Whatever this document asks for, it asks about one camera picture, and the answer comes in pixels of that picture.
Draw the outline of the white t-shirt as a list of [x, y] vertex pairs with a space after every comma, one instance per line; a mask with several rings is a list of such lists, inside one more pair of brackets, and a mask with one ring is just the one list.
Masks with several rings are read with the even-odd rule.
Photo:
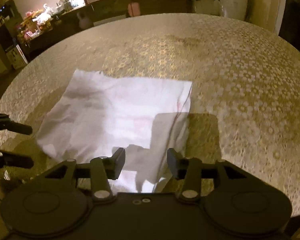
[[114, 78], [76, 70], [45, 116], [37, 144], [52, 159], [88, 163], [124, 148], [126, 161], [111, 187], [160, 192], [171, 178], [167, 150], [183, 152], [189, 135], [192, 82]]

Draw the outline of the cardboard box on floor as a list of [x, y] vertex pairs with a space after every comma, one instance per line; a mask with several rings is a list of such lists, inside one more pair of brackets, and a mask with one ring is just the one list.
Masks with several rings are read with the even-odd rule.
[[24, 68], [28, 64], [28, 61], [19, 45], [16, 45], [13, 48], [9, 49], [6, 52], [6, 55], [13, 69], [15, 70]]

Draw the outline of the gold lace tablecloth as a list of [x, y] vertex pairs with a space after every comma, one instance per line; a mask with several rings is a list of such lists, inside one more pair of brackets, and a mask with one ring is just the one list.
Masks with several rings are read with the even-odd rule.
[[0, 113], [38, 130], [76, 69], [192, 81], [186, 153], [221, 157], [283, 191], [300, 215], [300, 52], [256, 25], [156, 14], [99, 25], [32, 60]]

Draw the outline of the pink round vase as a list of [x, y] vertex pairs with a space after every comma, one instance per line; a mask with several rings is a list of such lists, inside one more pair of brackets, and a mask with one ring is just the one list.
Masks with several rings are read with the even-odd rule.
[[82, 30], [92, 28], [94, 26], [91, 19], [84, 13], [84, 12], [78, 12], [77, 18], [79, 20], [79, 27]]

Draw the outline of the pink jar on shelf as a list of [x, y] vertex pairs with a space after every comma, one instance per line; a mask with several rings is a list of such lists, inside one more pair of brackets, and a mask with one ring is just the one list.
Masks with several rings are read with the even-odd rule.
[[130, 2], [128, 4], [129, 17], [137, 17], [141, 15], [140, 5], [138, 2]]

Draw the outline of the dark wooden sideboard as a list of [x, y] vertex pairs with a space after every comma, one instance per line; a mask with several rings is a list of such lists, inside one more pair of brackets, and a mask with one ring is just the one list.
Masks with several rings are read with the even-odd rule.
[[54, 17], [48, 31], [21, 44], [21, 49], [32, 60], [47, 48], [86, 29], [80, 22], [81, 16], [88, 19], [89, 27], [93, 27], [95, 23], [101, 24], [111, 18], [130, 17], [128, 6], [135, 3], [138, 4], [137, 12], [132, 12], [135, 16], [191, 11], [188, 0], [99, 0]]

